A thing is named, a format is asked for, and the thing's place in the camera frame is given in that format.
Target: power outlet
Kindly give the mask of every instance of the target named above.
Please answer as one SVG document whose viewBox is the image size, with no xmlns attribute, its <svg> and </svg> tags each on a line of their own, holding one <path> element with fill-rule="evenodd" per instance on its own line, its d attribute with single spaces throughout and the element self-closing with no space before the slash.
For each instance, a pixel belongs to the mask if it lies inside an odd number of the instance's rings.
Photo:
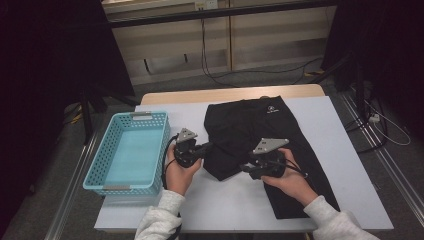
<svg viewBox="0 0 424 240">
<path fill-rule="evenodd" d="M 206 0 L 205 7 L 207 10 L 217 9 L 218 8 L 218 0 Z"/>
</svg>

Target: black garment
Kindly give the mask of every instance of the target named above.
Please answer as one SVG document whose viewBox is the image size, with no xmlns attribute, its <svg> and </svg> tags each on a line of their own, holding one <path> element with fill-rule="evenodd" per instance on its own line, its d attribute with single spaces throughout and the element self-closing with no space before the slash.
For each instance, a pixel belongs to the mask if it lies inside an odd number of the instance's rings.
<svg viewBox="0 0 424 240">
<path fill-rule="evenodd" d="M 240 164 L 251 160 L 248 153 L 261 138 L 289 139 L 284 147 L 291 149 L 300 168 L 309 174 L 311 187 L 339 210 L 314 151 L 281 97 L 209 105 L 204 126 L 214 148 L 206 155 L 203 167 L 218 180 L 240 172 Z M 276 187 L 264 186 L 277 219 L 307 217 L 295 199 Z"/>
</svg>

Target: white sweater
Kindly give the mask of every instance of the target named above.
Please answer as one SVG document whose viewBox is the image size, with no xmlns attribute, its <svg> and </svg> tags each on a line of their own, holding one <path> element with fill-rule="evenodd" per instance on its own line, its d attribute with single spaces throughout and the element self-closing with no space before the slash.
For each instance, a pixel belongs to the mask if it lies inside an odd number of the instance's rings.
<svg viewBox="0 0 424 240">
<path fill-rule="evenodd" d="M 181 225 L 182 220 L 177 215 L 184 200 L 178 193 L 164 190 L 159 205 L 149 207 L 141 220 L 135 239 L 168 239 Z M 313 232 L 316 240 L 378 239 L 359 228 L 352 213 L 336 211 L 323 196 L 312 201 L 304 211 L 318 225 L 318 229 Z"/>
</svg>

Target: metal frame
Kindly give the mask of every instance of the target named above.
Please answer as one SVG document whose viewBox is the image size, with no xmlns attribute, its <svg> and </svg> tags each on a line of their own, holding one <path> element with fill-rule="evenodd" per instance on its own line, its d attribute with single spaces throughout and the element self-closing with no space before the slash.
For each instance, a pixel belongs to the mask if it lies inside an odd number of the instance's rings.
<svg viewBox="0 0 424 240">
<path fill-rule="evenodd" d="M 133 27 L 168 22 L 180 22 L 196 19 L 238 16 L 266 12 L 280 12 L 308 8 L 335 6 L 340 0 L 302 0 L 278 4 L 266 4 L 261 6 L 231 7 L 205 11 L 193 11 L 184 13 L 167 14 L 153 17 L 128 18 L 110 20 L 107 26 L 112 28 Z"/>
</svg>

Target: person's right hand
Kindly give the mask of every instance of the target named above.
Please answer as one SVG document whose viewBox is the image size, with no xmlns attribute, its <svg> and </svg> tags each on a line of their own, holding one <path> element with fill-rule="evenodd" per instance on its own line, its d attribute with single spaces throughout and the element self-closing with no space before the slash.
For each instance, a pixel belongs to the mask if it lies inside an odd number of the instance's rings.
<svg viewBox="0 0 424 240">
<path fill-rule="evenodd" d="M 280 148 L 278 150 L 284 154 L 286 159 L 296 164 L 296 167 L 299 168 L 290 149 Z M 280 178 L 262 176 L 261 179 L 265 183 L 281 189 L 285 194 L 302 203 L 303 206 L 309 205 L 309 203 L 318 197 L 303 176 L 290 168 L 286 168 L 283 176 Z"/>
</svg>

